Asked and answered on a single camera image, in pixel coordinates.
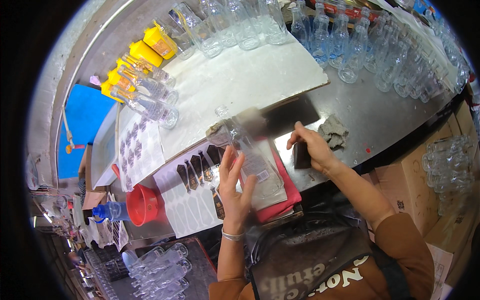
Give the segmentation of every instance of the blue bottle cap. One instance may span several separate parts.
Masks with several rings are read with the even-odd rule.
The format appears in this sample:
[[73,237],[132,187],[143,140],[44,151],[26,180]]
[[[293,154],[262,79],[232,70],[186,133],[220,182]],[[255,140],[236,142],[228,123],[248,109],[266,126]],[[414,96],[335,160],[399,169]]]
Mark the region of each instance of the blue bottle cap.
[[105,204],[99,204],[97,207],[92,208],[92,214],[94,216],[99,216],[100,218],[107,217],[107,208]]

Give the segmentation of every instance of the hand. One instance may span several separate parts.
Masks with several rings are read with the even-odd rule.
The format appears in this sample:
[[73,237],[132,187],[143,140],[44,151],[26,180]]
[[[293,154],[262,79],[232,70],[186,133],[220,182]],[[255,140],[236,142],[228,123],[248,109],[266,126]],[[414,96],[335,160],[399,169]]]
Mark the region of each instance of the hand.
[[245,155],[241,153],[235,164],[232,165],[235,154],[231,146],[227,146],[220,164],[220,197],[225,219],[223,220],[223,231],[227,234],[238,235],[243,233],[243,222],[252,205],[253,189],[257,181],[255,175],[247,177],[243,186],[243,193],[237,192],[235,186],[240,175],[240,169],[245,161]]
[[287,141],[287,150],[290,150],[296,142],[307,143],[307,150],[312,158],[312,167],[325,175],[328,175],[341,163],[323,137],[316,131],[306,129],[300,121],[295,123],[295,130]]

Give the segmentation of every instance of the woman's left hand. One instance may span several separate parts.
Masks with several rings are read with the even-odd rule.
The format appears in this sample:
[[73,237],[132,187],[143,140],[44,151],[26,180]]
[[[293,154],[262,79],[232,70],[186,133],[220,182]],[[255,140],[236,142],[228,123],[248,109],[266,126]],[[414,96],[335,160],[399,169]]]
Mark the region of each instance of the woman's left hand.
[[243,233],[243,222],[252,205],[253,189],[257,181],[255,175],[250,175],[243,186],[243,193],[237,192],[236,185],[240,176],[245,155],[241,153],[234,164],[235,154],[231,146],[227,146],[220,164],[220,197],[225,210],[223,231],[231,235]]

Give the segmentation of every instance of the red handle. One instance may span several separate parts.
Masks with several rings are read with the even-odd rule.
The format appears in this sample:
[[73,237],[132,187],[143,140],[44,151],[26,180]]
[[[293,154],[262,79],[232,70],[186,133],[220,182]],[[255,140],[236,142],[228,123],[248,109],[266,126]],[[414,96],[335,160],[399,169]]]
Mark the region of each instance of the red handle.
[[113,170],[113,173],[115,173],[115,175],[117,175],[117,178],[120,180],[120,170],[117,164],[112,165],[112,170]]

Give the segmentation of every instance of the gray rag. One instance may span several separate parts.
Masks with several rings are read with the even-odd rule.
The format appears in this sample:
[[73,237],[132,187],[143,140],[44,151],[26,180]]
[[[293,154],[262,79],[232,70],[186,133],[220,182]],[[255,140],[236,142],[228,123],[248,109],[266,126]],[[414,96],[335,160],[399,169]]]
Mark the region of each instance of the gray rag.
[[330,115],[325,123],[318,127],[318,133],[328,142],[331,149],[337,146],[345,148],[347,145],[348,130],[335,115]]

